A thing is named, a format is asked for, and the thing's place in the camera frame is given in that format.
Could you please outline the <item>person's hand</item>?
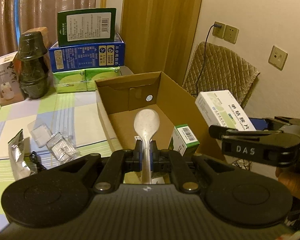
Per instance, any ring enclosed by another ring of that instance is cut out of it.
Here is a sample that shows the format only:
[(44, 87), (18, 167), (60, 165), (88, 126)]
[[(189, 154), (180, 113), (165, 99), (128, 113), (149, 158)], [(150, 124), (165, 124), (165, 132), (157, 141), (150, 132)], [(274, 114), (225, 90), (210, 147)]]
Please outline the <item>person's hand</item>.
[(289, 189), (292, 196), (300, 199), (300, 174), (277, 167), (275, 176), (280, 183)]

